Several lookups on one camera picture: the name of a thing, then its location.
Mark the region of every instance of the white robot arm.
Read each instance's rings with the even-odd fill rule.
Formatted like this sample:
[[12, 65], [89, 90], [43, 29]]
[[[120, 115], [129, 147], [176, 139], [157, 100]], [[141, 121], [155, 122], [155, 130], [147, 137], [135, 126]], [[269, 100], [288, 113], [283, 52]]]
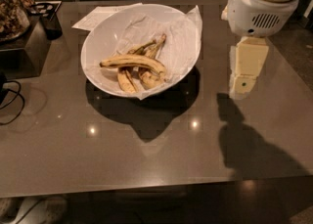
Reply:
[[222, 13], [231, 30], [242, 37], [231, 48], [230, 97], [243, 99], [252, 90], [265, 63], [265, 37], [282, 29], [299, 0], [228, 0]]

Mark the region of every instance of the glossy table surface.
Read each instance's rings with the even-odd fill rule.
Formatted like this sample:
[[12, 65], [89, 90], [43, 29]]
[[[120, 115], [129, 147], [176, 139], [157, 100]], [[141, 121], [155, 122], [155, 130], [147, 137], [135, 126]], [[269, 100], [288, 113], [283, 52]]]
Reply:
[[62, 4], [63, 36], [41, 75], [20, 80], [22, 115], [0, 126], [0, 198], [312, 173], [313, 93], [275, 46], [250, 96], [227, 98], [229, 49], [239, 40], [220, 20], [227, 0], [143, 1], [201, 9], [199, 60], [172, 89], [138, 101], [88, 82], [80, 65], [88, 32], [71, 27], [96, 6], [132, 3]]

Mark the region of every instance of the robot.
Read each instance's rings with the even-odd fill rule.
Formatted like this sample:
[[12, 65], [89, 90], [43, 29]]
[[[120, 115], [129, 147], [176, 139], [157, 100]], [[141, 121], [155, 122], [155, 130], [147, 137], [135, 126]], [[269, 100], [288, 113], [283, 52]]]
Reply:
[[280, 31], [299, 0], [228, 0], [222, 20], [242, 39], [230, 51], [229, 96], [241, 100], [249, 95], [259, 76], [269, 46], [266, 37]]

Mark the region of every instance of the banana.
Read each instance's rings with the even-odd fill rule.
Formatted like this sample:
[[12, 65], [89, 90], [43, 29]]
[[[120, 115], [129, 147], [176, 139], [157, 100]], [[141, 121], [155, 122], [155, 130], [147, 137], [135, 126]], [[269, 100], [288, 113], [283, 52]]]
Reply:
[[161, 80], [166, 76], [166, 67], [159, 61], [140, 55], [121, 55], [104, 59], [100, 62], [100, 67], [144, 67], [157, 74]]
[[[156, 45], [150, 47], [146, 51], [145, 56], [147, 56], [151, 59], [154, 59], [157, 55], [158, 49], [163, 45], [165, 40], [166, 40], [166, 35], [163, 34], [161, 36], [159, 42]], [[154, 88], [154, 87], [156, 87], [156, 86], [158, 86], [164, 82], [164, 79], [161, 79], [159, 76], [153, 74], [148, 69], [143, 68], [143, 67], [138, 68], [138, 76], [139, 76], [139, 79], [140, 79], [142, 85], [148, 89]]]
[[[145, 50], [145, 48], [155, 43], [156, 43], [156, 40], [153, 39], [143, 45], [131, 48], [127, 52], [127, 54], [141, 55], [143, 51]], [[138, 87], [134, 83], [133, 78], [131, 76], [132, 69], [133, 67], [120, 67], [117, 71], [117, 80], [118, 80], [119, 87], [124, 92], [130, 93], [130, 94], [133, 94], [139, 91]]]

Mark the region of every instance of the white paper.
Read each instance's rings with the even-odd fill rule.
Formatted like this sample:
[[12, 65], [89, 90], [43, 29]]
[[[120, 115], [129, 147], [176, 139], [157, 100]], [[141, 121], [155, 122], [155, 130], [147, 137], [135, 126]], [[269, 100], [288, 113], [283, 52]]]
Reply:
[[128, 6], [96, 7], [86, 17], [73, 25], [72, 28], [92, 31], [99, 23], [101, 23], [111, 15], [115, 14], [116, 12], [140, 5], [142, 5], [142, 3], [136, 3]]
[[134, 45], [144, 44], [153, 38], [158, 40], [165, 33], [166, 41], [156, 58], [167, 68], [166, 82], [153, 89], [145, 90], [140, 81], [134, 78], [140, 91], [127, 94], [119, 88], [118, 82], [112, 81], [112, 75], [116, 75], [116, 70], [101, 69], [102, 73], [98, 73], [91, 68], [87, 71], [104, 76], [107, 79], [105, 85], [108, 86], [107, 91], [143, 100], [175, 85], [194, 67], [201, 49], [201, 31], [202, 20], [198, 7], [171, 22], [158, 22], [145, 14], [133, 16], [117, 43], [115, 53], [125, 54]]

